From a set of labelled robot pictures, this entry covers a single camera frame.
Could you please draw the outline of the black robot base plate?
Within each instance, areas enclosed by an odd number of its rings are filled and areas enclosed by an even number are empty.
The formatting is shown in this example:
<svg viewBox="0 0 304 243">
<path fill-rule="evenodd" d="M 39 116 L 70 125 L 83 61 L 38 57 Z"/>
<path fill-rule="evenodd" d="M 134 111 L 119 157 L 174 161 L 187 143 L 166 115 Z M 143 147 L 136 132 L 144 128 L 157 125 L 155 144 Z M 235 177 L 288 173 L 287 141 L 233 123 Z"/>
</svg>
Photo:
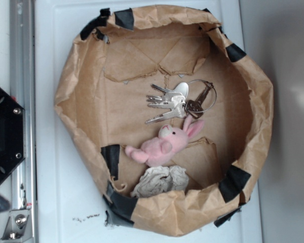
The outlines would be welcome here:
<svg viewBox="0 0 304 243">
<path fill-rule="evenodd" d="M 24 160 L 24 108 L 0 87 L 0 185 Z"/>
</svg>

